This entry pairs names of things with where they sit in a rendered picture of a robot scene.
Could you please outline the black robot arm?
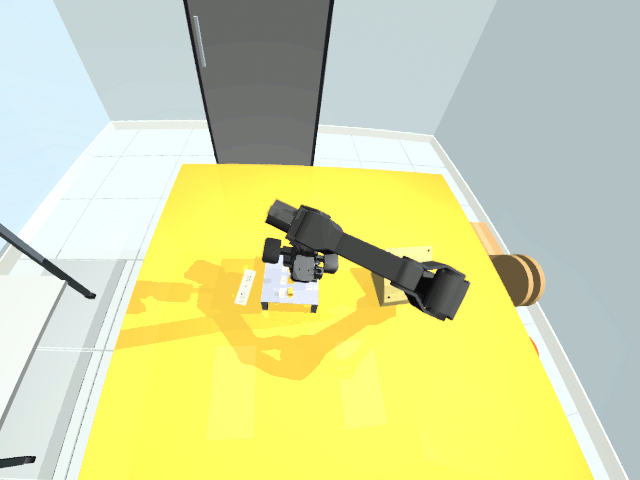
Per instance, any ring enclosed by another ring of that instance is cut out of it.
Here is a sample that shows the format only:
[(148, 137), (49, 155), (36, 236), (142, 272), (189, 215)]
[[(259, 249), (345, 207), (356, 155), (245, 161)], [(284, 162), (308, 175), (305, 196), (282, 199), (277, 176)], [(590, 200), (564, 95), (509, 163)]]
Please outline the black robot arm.
[[(337, 254), (369, 271), (390, 280), (404, 292), (409, 303), (428, 316), (454, 320), (470, 287), (466, 275), (438, 261), (418, 261), (396, 256), (368, 242), (349, 235), (331, 216), (301, 204), (299, 209), (279, 200), (270, 205), (265, 223), (287, 233), (289, 244), (304, 253), (315, 251)], [(317, 283), (324, 269), (316, 256), (292, 253), (291, 281)], [(428, 270), (436, 270), (433, 273)]]

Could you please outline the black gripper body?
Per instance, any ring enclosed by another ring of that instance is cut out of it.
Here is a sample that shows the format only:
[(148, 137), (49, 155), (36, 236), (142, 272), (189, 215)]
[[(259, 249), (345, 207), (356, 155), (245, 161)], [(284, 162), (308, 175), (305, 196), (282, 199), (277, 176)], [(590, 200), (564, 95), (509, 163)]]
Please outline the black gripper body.
[(329, 255), (318, 255), (318, 252), (314, 253), (304, 253), (295, 247), (282, 246), (281, 248), (280, 239), (267, 237), (264, 240), (263, 245), (263, 257), (262, 261), (268, 264), (278, 264), (280, 255), (283, 255), (283, 263), (290, 264), (290, 258), (292, 253), (296, 250), (296, 253), (301, 253), (302, 256), (316, 256), (316, 263), (321, 264), (323, 262), (324, 273), (335, 274), (339, 268), (339, 261), (337, 254), (329, 254)]

